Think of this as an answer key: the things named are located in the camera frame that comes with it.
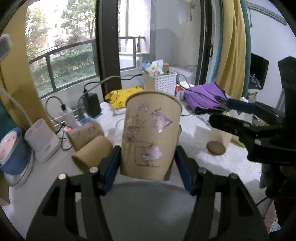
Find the purple bag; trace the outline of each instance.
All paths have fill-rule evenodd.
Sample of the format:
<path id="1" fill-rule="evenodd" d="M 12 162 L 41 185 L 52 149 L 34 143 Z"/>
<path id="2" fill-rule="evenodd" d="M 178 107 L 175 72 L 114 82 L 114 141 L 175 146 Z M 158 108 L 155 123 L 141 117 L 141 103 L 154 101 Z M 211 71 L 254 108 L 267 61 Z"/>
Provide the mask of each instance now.
<path id="1" fill-rule="evenodd" d="M 196 112 L 196 114 L 201 110 L 219 108 L 220 103 L 227 101 L 225 93 L 215 82 L 205 85 L 197 85 L 186 89 L 184 96 L 187 103 Z"/>

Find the purple cloth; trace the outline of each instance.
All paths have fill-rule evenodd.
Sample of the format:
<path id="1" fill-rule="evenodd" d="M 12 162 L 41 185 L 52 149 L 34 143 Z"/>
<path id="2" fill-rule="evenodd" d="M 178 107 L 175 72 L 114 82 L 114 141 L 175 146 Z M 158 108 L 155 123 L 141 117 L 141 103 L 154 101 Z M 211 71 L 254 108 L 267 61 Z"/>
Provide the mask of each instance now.
<path id="1" fill-rule="evenodd" d="M 218 108 L 219 101 L 215 96 L 220 96 L 221 99 L 227 101 L 227 97 L 215 82 L 191 87 L 185 90 L 184 96 L 187 103 L 193 110 L 195 110 L 197 107 L 201 109 Z"/>

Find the yellow curtain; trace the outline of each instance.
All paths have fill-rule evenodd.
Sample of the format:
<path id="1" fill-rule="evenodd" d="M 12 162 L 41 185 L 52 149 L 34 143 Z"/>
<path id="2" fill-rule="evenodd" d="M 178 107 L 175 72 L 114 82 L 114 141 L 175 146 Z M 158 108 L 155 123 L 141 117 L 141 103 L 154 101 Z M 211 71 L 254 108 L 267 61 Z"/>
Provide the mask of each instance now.
<path id="1" fill-rule="evenodd" d="M 44 119 L 53 129 L 53 126 L 45 112 L 45 109 L 36 92 L 29 69 L 29 61 L 26 50 L 25 21 L 29 1 L 21 6 L 6 26 L 3 34 L 9 34 L 12 42 L 10 54 L 0 63 L 0 87 L 5 88 L 28 113 L 34 123 L 38 119 Z M 27 130 L 29 124 L 22 112 L 15 107 L 2 93 L 1 102 L 15 123 Z"/>
<path id="2" fill-rule="evenodd" d="M 234 99 L 240 99 L 246 70 L 246 31 L 240 0 L 223 0 L 224 30 L 216 83 Z"/>

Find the teal curtain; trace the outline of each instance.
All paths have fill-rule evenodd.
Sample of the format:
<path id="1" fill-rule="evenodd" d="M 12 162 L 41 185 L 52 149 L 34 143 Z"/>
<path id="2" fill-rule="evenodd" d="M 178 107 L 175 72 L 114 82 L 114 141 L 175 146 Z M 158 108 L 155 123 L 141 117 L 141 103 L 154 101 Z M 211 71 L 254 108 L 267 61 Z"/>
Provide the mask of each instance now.
<path id="1" fill-rule="evenodd" d="M 0 140 L 15 127 L 17 125 L 0 102 Z"/>
<path id="2" fill-rule="evenodd" d="M 247 12 L 247 6 L 244 0 L 240 0 L 242 6 L 242 13 L 244 16 L 244 26 L 246 29 L 246 72 L 244 77 L 244 88 L 242 91 L 242 96 L 247 97 L 248 88 L 249 88 L 249 81 L 250 81 L 250 71 L 251 71 L 251 30 L 250 30 L 250 23 L 249 23 L 249 16 Z"/>
<path id="3" fill-rule="evenodd" d="M 219 70 L 219 64 L 220 64 L 220 57 L 221 57 L 221 51 L 222 51 L 222 44 L 223 44 L 223 26 L 224 26 L 224 12 L 223 12 L 223 3 L 220 1 L 220 10 L 221 10 L 221 22 L 220 22 L 220 41 L 218 46 L 218 53 L 217 53 L 217 59 L 213 70 L 213 76 L 211 78 L 211 82 L 215 82 Z"/>

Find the yellow plastic bag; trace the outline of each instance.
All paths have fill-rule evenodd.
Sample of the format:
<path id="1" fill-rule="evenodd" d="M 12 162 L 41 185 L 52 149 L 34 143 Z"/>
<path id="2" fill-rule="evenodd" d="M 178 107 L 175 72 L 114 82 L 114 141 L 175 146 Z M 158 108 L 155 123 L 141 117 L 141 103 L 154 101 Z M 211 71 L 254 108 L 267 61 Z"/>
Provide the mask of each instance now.
<path id="1" fill-rule="evenodd" d="M 111 107 L 114 109 L 123 108 L 126 106 L 127 98 L 133 93 L 140 91 L 143 91 L 143 89 L 137 86 L 130 89 L 111 91 L 109 94 L 105 96 L 105 100 L 110 99 Z"/>

